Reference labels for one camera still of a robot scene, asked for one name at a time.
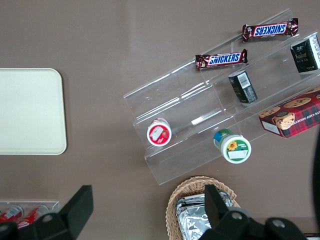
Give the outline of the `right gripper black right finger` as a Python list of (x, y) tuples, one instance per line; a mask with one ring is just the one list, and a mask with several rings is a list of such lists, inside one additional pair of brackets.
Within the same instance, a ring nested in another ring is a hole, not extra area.
[(211, 228), (201, 240), (259, 240), (254, 224), (248, 214), (238, 207), (228, 207), (214, 185), (204, 188), (205, 213)]

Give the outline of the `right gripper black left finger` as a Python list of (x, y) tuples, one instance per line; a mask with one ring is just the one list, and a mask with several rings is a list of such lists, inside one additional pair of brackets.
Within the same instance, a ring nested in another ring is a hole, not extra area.
[(20, 240), (76, 240), (94, 210), (93, 188), (83, 185), (58, 212), (19, 230)]

